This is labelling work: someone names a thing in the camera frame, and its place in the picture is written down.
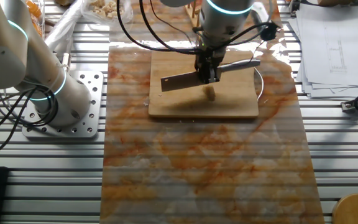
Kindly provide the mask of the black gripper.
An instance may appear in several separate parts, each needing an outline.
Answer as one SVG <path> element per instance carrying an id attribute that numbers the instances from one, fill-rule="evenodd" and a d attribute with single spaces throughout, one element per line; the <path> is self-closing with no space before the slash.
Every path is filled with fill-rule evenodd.
<path id="1" fill-rule="evenodd" d="M 213 50 L 211 47 L 203 48 L 196 55 L 195 67 L 201 67 L 205 62 L 212 66 L 204 66 L 198 69 L 198 77 L 202 84 L 210 84 L 220 81 L 220 71 L 215 68 L 220 65 L 226 54 L 226 47 Z"/>

